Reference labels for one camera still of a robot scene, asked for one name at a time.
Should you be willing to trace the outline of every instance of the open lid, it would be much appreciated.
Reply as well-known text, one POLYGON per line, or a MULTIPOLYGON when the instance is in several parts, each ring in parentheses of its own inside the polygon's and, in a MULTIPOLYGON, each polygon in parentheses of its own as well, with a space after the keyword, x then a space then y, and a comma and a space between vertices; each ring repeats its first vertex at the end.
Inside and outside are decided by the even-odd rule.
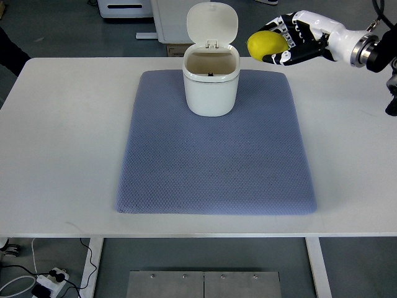
POLYGON ((237 36, 238 17, 229 5, 203 2, 193 6, 187 14, 187 33, 194 43, 217 41, 228 45, 237 36))

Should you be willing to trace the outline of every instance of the cardboard box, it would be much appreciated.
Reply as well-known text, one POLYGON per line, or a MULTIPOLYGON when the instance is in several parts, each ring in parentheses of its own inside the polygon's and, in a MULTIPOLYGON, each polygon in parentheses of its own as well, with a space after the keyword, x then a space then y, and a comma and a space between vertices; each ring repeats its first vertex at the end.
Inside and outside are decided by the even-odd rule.
POLYGON ((183 57, 191 45, 192 43, 169 43, 167 44, 167 57, 183 57))

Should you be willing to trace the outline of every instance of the blue cushion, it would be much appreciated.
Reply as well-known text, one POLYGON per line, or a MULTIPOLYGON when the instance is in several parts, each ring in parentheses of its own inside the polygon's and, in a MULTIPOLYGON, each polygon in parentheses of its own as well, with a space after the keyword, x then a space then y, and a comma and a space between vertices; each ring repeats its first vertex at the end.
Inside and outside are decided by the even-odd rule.
POLYGON ((181 70, 143 73, 115 207, 134 214, 315 211, 284 74, 241 70, 231 112, 202 117, 187 107, 181 70))

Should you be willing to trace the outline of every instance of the yellow lemon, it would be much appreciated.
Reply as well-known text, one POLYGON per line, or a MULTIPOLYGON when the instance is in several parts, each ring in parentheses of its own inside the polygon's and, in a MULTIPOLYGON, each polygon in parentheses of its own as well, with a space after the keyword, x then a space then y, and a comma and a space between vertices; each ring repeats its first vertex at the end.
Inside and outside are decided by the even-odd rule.
POLYGON ((258 31, 247 41, 248 52, 256 60, 264 55, 273 55, 288 50, 288 43, 282 35, 273 31, 258 31))

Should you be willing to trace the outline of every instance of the black cable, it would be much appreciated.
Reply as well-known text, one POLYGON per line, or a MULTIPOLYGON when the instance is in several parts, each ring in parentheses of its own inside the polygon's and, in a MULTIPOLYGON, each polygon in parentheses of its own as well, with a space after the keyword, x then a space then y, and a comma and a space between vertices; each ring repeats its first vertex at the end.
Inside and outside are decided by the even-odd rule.
POLYGON ((394 27, 393 23, 390 22, 390 20, 383 14, 383 11, 385 10, 385 0, 380 0, 380 7, 377 0, 372 0, 372 5, 378 14, 377 20, 382 20, 389 28, 392 29, 394 27))
POLYGON ((73 282, 68 281, 67 279, 65 279, 65 281, 66 281, 68 284, 71 284, 72 287, 76 289, 77 295, 79 296, 79 298, 81 298, 80 293, 79 293, 79 290, 78 290, 79 288, 78 288, 73 282))
POLYGON ((30 275, 43 275, 43 274, 48 274, 48 272, 46 272, 46 273, 33 273, 33 272, 30 272, 28 269, 26 269, 25 267, 23 267, 23 266, 21 266, 21 265, 7 265, 7 266, 3 266, 3 265, 1 265, 0 266, 0 268, 10 268, 10 267, 19 267, 19 268, 22 268, 23 270, 25 270, 26 272, 28 272, 30 275))
POLYGON ((90 249, 89 246, 85 245, 85 244, 83 243, 83 241, 81 240, 81 238, 80 238, 80 243, 82 244, 82 246, 85 246, 85 247, 88 248, 88 250, 90 251, 89 262, 90 262, 91 265, 93 265, 93 267, 94 267, 95 269, 93 270, 93 272, 91 272, 90 275, 88 275, 87 284, 86 284, 85 287, 78 287, 78 286, 76 286, 75 284, 73 284, 72 282, 70 282, 70 281, 68 281, 68 280, 65 279, 66 282, 72 284, 73 286, 67 288, 66 291, 65 291, 65 293, 63 293, 63 295, 62 295, 60 298, 64 298, 64 296, 65 296, 66 293, 69 291, 69 289, 72 289, 72 288, 75 288, 75 289, 76 289, 76 292, 77 292, 77 294, 78 294, 78 296, 81 297, 81 296, 80 296, 80 293, 79 293, 79 290, 85 289, 85 288, 88 286, 90 277, 94 274, 95 271, 98 270, 98 267, 92 262, 92 249, 90 249))

